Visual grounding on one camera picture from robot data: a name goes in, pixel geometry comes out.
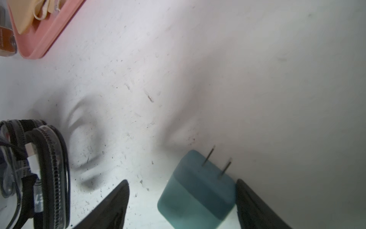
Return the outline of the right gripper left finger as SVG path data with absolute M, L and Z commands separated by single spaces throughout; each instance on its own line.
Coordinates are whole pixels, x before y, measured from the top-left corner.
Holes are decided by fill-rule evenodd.
M 123 180 L 85 219 L 77 229 L 122 229 L 130 196 L 129 183 Z

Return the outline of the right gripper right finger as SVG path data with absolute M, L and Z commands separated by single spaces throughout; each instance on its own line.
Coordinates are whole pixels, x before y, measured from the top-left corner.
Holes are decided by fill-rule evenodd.
M 236 206 L 242 229 L 291 229 L 242 179 L 236 182 Z

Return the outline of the clear pouch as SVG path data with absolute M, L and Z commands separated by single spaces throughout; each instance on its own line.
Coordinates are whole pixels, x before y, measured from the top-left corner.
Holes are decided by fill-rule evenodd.
M 1 121 L 1 228 L 65 229 L 71 182 L 66 143 L 43 120 Z

